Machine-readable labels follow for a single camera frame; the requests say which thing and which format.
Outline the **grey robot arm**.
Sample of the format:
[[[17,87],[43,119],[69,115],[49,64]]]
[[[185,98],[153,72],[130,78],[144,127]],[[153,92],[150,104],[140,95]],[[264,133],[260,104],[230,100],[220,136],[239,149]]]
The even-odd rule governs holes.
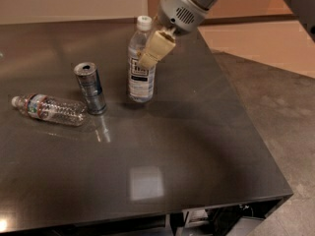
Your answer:
[[[199,27],[216,53],[313,76],[315,43],[302,17],[314,0],[219,0]]]

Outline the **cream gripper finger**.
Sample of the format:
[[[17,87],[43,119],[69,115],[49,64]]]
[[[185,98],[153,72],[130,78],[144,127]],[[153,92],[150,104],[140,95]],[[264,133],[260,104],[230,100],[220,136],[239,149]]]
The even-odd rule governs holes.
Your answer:
[[[173,29],[157,29],[149,37],[141,51],[138,66],[151,69],[162,60],[176,45]]]

